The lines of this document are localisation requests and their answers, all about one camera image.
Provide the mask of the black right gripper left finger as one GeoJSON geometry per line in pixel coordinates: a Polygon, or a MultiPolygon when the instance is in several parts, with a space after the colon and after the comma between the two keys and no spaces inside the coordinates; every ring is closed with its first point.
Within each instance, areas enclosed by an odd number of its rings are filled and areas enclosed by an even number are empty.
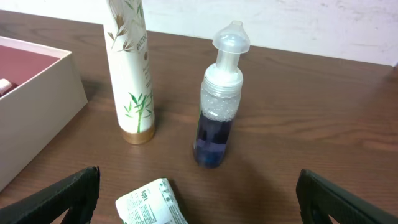
{"type": "Polygon", "coordinates": [[[89,166],[1,209],[1,223],[90,223],[100,197],[100,168],[89,166]]]}

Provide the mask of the small teal toothpaste tube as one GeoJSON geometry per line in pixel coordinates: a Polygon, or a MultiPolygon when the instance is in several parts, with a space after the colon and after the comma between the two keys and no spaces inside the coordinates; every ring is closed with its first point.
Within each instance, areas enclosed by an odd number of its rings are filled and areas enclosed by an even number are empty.
{"type": "Polygon", "coordinates": [[[5,78],[0,79],[0,97],[3,97],[15,88],[17,88],[15,83],[5,78]]]}

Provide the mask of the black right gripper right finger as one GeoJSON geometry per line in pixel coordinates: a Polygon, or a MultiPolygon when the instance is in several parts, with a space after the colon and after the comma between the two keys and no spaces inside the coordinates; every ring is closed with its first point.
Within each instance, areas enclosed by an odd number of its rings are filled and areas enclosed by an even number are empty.
{"type": "Polygon", "coordinates": [[[332,224],[332,219],[344,224],[397,223],[397,217],[308,169],[300,172],[296,195],[304,224],[332,224]]]}

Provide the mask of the white and green soap packet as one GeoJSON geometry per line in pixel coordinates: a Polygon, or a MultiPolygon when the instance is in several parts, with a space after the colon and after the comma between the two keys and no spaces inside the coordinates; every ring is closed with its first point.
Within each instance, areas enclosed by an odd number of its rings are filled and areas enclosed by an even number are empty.
{"type": "Polygon", "coordinates": [[[166,178],[123,195],[115,204],[125,224],[187,224],[166,178]]]}

